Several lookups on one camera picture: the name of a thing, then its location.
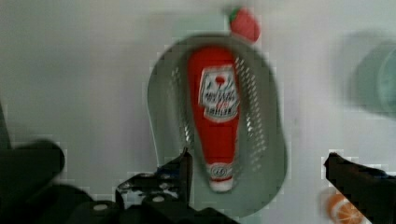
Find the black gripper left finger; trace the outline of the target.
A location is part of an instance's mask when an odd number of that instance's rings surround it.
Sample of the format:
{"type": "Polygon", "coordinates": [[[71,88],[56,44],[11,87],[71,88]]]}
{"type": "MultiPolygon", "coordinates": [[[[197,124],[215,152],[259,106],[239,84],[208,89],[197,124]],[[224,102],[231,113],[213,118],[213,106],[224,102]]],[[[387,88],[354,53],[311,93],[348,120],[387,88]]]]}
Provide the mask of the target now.
{"type": "Polygon", "coordinates": [[[140,173],[115,190],[118,224],[192,224],[192,156],[182,152],[154,173],[140,173]]]}

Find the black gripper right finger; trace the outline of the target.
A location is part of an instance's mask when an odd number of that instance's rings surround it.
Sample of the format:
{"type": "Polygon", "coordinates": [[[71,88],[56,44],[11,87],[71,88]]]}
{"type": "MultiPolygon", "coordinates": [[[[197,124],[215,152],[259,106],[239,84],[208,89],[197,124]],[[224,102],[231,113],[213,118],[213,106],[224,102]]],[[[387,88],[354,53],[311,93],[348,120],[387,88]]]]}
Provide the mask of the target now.
{"type": "Polygon", "coordinates": [[[332,152],[325,177],[373,224],[395,224],[396,177],[332,152]]]}

